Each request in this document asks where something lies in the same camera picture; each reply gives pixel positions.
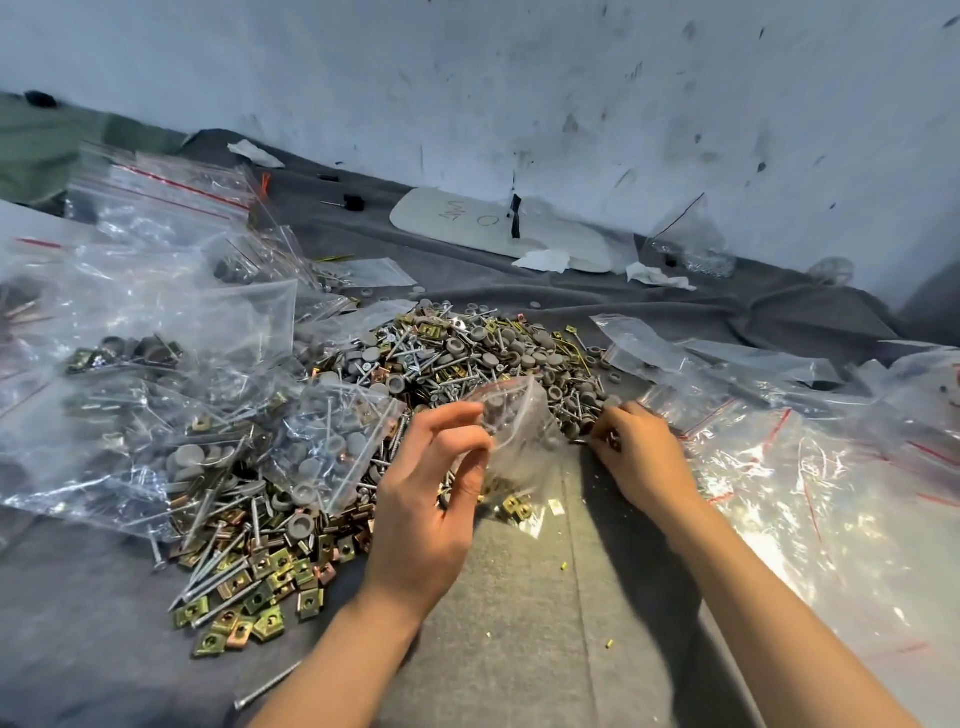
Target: pile of screws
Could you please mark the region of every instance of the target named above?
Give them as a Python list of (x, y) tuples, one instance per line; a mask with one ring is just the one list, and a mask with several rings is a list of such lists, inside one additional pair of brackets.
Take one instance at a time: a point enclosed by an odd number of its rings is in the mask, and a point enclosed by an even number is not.
[[(353, 504), (334, 517), (304, 490), (317, 476), (308, 448), (296, 442), (281, 448), (278, 436), (266, 432), (262, 423), (245, 425), (250, 437), (230, 452), (227, 463), (215, 445), (207, 451), (191, 443), (170, 455), (175, 479), (189, 480), (171, 501), (172, 524), (182, 540), (170, 558), (192, 570), (171, 611), (177, 628), (204, 629), (194, 657), (243, 649), (250, 636), (266, 642), (283, 634), (279, 603), (294, 593), (300, 621), (320, 613), (324, 588), (337, 566), (370, 549), (377, 484), (414, 414), (460, 400), (478, 386), (532, 376), (546, 389), (550, 411), (564, 434), (575, 439), (589, 432), (605, 400), (615, 400), (594, 372), (604, 366), (602, 354), (585, 347), (575, 328), (550, 332), (522, 315), (501, 318), (474, 304), (460, 314), (449, 302), (426, 299), (387, 326), (333, 351), (323, 342), (301, 345), (300, 374), (307, 387), (363, 385), (404, 401), (406, 414), (381, 434)], [(322, 410), (317, 419), (323, 419)], [(328, 427), (324, 442), (335, 432), (336, 426)], [(269, 446), (263, 438), (271, 439)], [(339, 440), (348, 449), (346, 438)], [(260, 467), (266, 451), (274, 454), (272, 470)], [(201, 471), (204, 463), (215, 470)], [(451, 485), (449, 476), (440, 490), (441, 505)], [(499, 510), (515, 521), (530, 516), (529, 504), (517, 497), (506, 497)], [(166, 562), (158, 547), (155, 554), (162, 568)]]

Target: crumpled tissue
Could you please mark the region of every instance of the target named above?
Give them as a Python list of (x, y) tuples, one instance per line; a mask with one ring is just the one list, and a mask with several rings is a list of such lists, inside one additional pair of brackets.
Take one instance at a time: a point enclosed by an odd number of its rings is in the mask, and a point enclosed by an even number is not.
[(249, 139), (241, 139), (236, 144), (228, 144), (227, 148), (235, 155), (246, 157), (254, 164), (270, 169), (283, 169), (286, 164), (274, 157), (269, 152), (264, 152)]
[(531, 271), (562, 273), (570, 267), (570, 253), (567, 251), (531, 251), (513, 262), (517, 268)]
[(639, 280), (647, 285), (661, 285), (665, 288), (682, 288), (685, 291), (697, 290), (697, 286), (690, 285), (686, 276), (670, 278), (660, 268), (651, 268), (643, 263), (631, 263), (627, 266), (627, 280)]

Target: screw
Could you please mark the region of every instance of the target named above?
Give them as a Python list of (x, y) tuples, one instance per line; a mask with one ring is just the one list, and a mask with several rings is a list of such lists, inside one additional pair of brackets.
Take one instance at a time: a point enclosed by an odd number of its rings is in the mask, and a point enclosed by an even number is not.
[(277, 685), (279, 685), (284, 680), (286, 680), (290, 676), (290, 673), (300, 666), (300, 662), (301, 660), (297, 660), (292, 666), (283, 670), (283, 672), (281, 672), (277, 677), (261, 685), (255, 691), (247, 695), (247, 697), (242, 697), (239, 700), (235, 700), (233, 702), (233, 710), (236, 711), (237, 713), (240, 713), (241, 711), (246, 709), (248, 705), (253, 703), (254, 700), (256, 700), (258, 697), (260, 697), (261, 695), (267, 692), (270, 692), (273, 688), (275, 688)]
[(167, 562), (164, 560), (163, 556), (160, 554), (160, 546), (156, 542), (156, 537), (154, 536), (154, 530), (150, 529), (150, 549), (154, 553), (154, 571), (163, 571), (167, 568)]

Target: gray fabric cloth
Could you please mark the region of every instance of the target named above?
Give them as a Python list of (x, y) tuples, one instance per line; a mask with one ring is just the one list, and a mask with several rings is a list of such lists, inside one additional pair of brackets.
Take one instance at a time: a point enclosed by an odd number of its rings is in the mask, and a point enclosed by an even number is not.
[[(227, 143), (238, 138), (201, 133), (184, 154), (235, 164)], [(388, 216), (402, 185), (268, 151), (289, 167), (271, 173), (270, 195), (309, 256), (388, 256), (431, 299), (523, 311), (551, 329), (573, 325), (588, 345), (606, 343), (588, 319), (601, 312), (642, 317), (671, 339), (746, 342), (839, 366), (900, 333), (861, 292), (820, 288), (748, 260), (733, 279), (692, 277), (693, 293), (520, 270), (394, 229)], [(322, 172), (341, 181), (317, 180)], [(319, 205), (345, 192), (363, 196), (367, 209)], [(650, 255), (643, 261), (659, 263)], [(625, 379), (621, 394), (637, 394), (639, 382)], [(424, 625), (377, 724), (754, 724), (716, 626), (662, 535), (588, 452), (569, 446), (563, 458), (565, 515), (548, 516), (536, 541), (479, 524), (463, 575)], [(341, 570), (322, 619), (241, 654), (191, 661), (191, 636), (174, 633), (165, 611), (184, 576), (176, 568), (153, 574), (151, 566), (143, 542), (46, 519), (0, 555), (0, 718), (71, 728), (231, 724), (232, 701), (306, 654), (363, 569), (357, 561)]]

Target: gray washer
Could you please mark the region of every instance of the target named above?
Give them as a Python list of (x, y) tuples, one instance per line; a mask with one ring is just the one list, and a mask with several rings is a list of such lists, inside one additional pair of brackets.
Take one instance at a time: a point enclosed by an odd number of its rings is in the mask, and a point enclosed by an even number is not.
[(330, 435), (330, 438), (324, 443), (326, 454), (336, 457), (347, 449), (347, 441), (340, 435)]
[(316, 524), (305, 513), (298, 513), (287, 523), (287, 535), (293, 541), (306, 541), (313, 533)]
[(181, 445), (174, 453), (177, 465), (182, 468), (191, 468), (200, 465), (206, 459), (204, 449), (199, 445)]
[(287, 459), (290, 460), (293, 465), (299, 465), (306, 460), (306, 455), (306, 443), (294, 443), (287, 449)]
[(304, 483), (295, 485), (293, 490), (290, 491), (290, 497), (293, 499), (294, 505), (298, 508), (305, 508), (308, 505), (313, 505), (318, 502), (317, 489)]
[(314, 480), (318, 475), (320, 475), (320, 471), (323, 469), (323, 467), (324, 464), (320, 462), (320, 460), (315, 457), (311, 457), (300, 463), (300, 466), (297, 468), (297, 472), (307, 480)]
[(367, 446), (367, 436), (363, 432), (352, 432), (347, 436), (347, 452), (353, 457), (360, 457)]
[(192, 465), (189, 468), (184, 468), (179, 473), (174, 475), (174, 480), (178, 483), (182, 483), (184, 480), (193, 480), (204, 474), (204, 469), (199, 465)]
[(400, 375), (391, 375), (387, 378), (387, 389), (392, 395), (399, 395), (407, 388), (407, 383)]
[(454, 356), (462, 356), (467, 350), (467, 345), (464, 344), (464, 342), (462, 342), (460, 339), (447, 339), (446, 350), (452, 353)]

